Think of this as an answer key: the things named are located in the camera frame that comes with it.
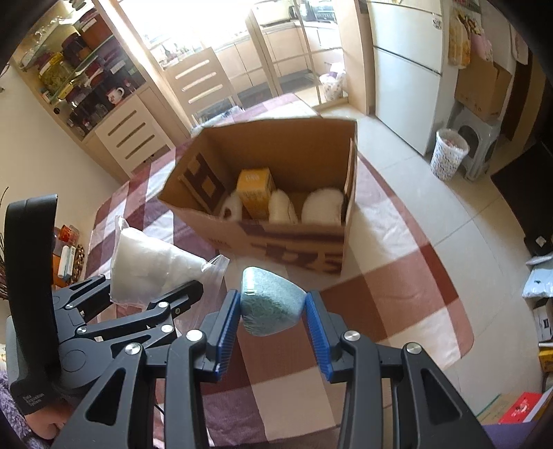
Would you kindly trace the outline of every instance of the plaid tablecloth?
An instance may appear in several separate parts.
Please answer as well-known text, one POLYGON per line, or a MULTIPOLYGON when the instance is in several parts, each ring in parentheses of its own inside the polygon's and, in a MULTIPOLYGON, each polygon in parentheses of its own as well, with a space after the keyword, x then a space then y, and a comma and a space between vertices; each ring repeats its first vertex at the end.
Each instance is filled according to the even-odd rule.
MULTIPOLYGON (((262 103, 229 121, 315 114, 294 95, 262 103)), ((217 253, 156 199, 187 144, 144 168, 100 207, 86 276, 109 274, 114 219, 207 260, 217 253)), ((421 343, 447 368, 472 347, 471 326, 451 279, 405 205, 361 155, 356 205, 342 274, 330 276, 247 257, 231 257, 219 297, 203 298, 186 315, 194 328, 218 307, 227 289, 240 288, 243 268, 256 265, 305 290, 319 289, 331 312, 372 340, 401 347, 421 343)), ((108 312, 115 317, 118 312, 108 312)), ((274 441, 340 424, 345 386, 328 384, 316 365, 303 322, 269 337, 238 330, 223 380, 203 384, 207 427, 215 445, 274 441)), ((383 406, 390 405, 389 392, 383 406)))

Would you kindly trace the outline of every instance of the white box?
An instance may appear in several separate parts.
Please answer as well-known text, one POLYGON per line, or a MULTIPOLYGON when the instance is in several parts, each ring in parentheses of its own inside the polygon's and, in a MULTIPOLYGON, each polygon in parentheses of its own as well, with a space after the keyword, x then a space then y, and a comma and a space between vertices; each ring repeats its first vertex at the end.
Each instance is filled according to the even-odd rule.
POLYGON ((549 298, 540 299, 533 310, 538 341, 551 340, 553 337, 553 302, 549 298))

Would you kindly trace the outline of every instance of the wooden chair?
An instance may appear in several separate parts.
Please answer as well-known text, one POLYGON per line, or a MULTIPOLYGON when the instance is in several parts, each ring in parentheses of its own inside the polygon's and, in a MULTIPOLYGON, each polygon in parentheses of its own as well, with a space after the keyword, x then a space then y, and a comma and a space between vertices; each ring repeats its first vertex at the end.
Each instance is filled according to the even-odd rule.
POLYGON ((226 98, 242 106, 211 47, 167 68, 165 77, 192 123, 199 124, 195 114, 226 98))
POLYGON ((175 148, 137 95, 117 106, 95 132, 129 176, 153 154, 175 148))

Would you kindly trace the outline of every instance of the human hand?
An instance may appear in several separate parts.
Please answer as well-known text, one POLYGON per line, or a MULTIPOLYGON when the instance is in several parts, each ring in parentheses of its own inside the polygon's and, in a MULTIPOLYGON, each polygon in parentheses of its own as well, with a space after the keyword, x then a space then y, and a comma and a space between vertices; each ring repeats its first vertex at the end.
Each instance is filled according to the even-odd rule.
POLYGON ((33 432, 45 440, 53 440, 73 413, 71 405, 58 400, 43 409, 25 416, 33 432))

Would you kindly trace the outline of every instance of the red book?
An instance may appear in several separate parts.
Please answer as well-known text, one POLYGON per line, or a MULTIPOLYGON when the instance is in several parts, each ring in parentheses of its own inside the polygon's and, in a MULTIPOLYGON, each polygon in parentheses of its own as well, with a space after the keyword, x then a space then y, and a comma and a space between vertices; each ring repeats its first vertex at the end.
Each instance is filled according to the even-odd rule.
POLYGON ((517 402, 499 420, 499 424, 516 424, 523 422, 528 413, 536 406, 541 393, 522 393, 517 402))

